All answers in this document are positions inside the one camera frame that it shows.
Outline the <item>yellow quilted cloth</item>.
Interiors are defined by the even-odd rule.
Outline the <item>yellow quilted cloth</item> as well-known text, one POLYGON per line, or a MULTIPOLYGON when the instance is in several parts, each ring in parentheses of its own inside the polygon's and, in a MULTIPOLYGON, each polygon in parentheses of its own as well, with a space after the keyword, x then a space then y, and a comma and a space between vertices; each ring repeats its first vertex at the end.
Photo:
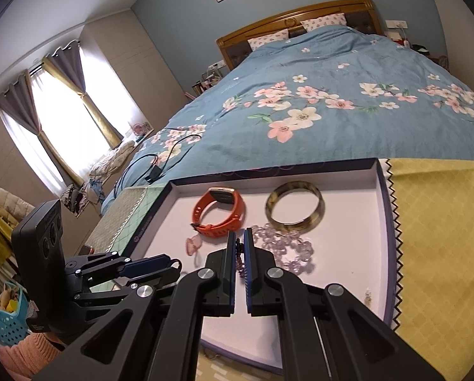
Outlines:
POLYGON ((447 380, 474 367, 474 161, 391 158, 392 328, 447 380))

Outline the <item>purple yellow right curtain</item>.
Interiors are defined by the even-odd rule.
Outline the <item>purple yellow right curtain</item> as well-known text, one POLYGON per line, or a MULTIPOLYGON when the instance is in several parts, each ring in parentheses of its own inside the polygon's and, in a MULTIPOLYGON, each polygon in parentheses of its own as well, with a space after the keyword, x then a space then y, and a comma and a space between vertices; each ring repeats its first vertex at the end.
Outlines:
POLYGON ((46 55, 42 59, 42 69, 77 94, 110 148, 116 149, 122 143, 123 136, 95 105, 86 90, 79 42, 72 40, 46 55))

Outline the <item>left patterned pillow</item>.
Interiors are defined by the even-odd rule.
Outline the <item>left patterned pillow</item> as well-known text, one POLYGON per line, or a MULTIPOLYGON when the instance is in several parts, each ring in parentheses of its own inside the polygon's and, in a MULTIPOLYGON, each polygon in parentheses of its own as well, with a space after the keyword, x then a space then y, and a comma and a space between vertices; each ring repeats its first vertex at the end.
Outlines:
POLYGON ((283 29, 272 34, 250 38, 247 40, 247 42, 250 46, 250 49, 254 52, 261 46, 264 46, 276 41, 287 40, 288 38, 289 38, 289 30, 283 29))

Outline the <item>orange smart watch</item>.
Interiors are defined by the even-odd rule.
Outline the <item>orange smart watch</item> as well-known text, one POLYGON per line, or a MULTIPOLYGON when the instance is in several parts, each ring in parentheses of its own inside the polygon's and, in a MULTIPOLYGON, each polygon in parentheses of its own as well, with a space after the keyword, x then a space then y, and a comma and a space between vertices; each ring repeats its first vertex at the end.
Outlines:
POLYGON ((235 188, 211 187, 195 204, 190 224, 200 235, 215 239, 239 230, 244 214, 244 200, 235 188))

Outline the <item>purple yellow left curtain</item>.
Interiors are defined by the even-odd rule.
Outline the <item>purple yellow left curtain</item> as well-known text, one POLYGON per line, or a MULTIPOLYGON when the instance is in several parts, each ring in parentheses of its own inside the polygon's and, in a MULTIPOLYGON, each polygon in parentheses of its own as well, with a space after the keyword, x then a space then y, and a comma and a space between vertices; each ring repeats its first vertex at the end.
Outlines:
POLYGON ((67 186, 73 184, 80 188, 83 185, 82 178, 62 159, 42 129, 35 107, 30 75, 27 71, 23 71, 14 83, 9 84, 7 89, 0 93, 0 110, 38 138, 67 186))

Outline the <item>right patterned pillow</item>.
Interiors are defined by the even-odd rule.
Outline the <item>right patterned pillow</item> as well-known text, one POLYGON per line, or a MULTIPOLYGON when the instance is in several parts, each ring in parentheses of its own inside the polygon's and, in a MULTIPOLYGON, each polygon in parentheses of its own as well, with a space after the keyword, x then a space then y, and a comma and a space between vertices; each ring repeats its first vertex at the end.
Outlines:
POLYGON ((301 21, 301 26, 307 31, 312 32, 315 29, 327 26, 346 26, 347 21, 344 13, 330 14, 322 17, 316 17, 301 21))

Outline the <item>purple yellow curtain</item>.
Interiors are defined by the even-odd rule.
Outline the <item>purple yellow curtain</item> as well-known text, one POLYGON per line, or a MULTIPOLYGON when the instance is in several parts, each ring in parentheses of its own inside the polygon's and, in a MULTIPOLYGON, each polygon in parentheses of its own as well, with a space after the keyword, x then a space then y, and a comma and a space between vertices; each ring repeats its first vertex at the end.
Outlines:
POLYGON ((42 69, 77 94, 110 148, 116 149, 122 143, 123 136, 95 105, 86 90, 79 42, 72 40, 46 55, 42 59, 42 69))
POLYGON ((14 83, 9 84, 7 89, 0 93, 0 110, 38 138, 67 186, 73 184, 80 188, 83 185, 82 178, 62 159, 42 129, 35 107, 30 75, 27 71, 23 71, 14 83))

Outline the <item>teal plastic basket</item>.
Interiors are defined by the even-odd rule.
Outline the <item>teal plastic basket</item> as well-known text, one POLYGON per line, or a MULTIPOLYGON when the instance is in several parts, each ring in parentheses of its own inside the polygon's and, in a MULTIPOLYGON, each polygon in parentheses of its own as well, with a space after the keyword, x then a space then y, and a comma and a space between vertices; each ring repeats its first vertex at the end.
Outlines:
POLYGON ((28 306, 23 288, 6 281, 0 294, 0 344, 2 346, 12 347, 29 334, 26 324, 28 306))

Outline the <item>blue floral duvet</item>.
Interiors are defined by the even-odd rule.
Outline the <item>blue floral duvet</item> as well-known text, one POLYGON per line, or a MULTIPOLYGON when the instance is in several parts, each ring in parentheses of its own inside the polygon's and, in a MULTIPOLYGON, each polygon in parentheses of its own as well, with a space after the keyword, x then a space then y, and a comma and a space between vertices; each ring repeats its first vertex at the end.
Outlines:
POLYGON ((367 157, 474 160, 474 91, 388 38, 327 26, 261 46, 136 152, 116 189, 367 157))

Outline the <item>wooden headboard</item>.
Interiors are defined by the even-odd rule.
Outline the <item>wooden headboard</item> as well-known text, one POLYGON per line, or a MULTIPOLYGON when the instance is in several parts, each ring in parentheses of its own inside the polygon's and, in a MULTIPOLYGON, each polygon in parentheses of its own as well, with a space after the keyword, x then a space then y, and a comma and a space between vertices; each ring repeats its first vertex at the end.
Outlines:
POLYGON ((248 40, 288 29, 289 36, 305 33, 301 21, 344 14, 347 25, 367 35, 384 35, 382 23, 372 0, 335 0, 307 5, 266 17, 216 40, 229 70, 236 68, 251 53, 248 40))

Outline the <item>tortoiseshell bangle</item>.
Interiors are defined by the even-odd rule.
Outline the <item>tortoiseshell bangle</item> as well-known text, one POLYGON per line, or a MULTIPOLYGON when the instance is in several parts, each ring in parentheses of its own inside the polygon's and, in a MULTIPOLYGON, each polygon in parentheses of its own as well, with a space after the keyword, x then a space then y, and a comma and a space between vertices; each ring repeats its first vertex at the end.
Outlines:
POLYGON ((319 188, 307 181, 291 181, 274 189, 265 203, 270 224, 281 231, 310 231, 325 215, 319 188))

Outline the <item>patterned pillow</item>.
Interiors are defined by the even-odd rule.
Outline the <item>patterned pillow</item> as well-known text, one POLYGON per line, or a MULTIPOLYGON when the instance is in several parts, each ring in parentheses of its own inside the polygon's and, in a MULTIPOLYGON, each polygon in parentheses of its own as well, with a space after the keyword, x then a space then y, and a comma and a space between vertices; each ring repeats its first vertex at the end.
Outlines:
POLYGON ((250 49, 254 52, 261 46, 264 46, 276 41, 287 40, 288 38, 289 38, 289 30, 283 29, 272 34, 250 38, 247 40, 247 42, 250 46, 250 49))
POLYGON ((315 29, 327 26, 346 26, 347 21, 344 13, 330 14, 322 17, 316 17, 301 21, 301 26, 307 31, 312 32, 315 29))

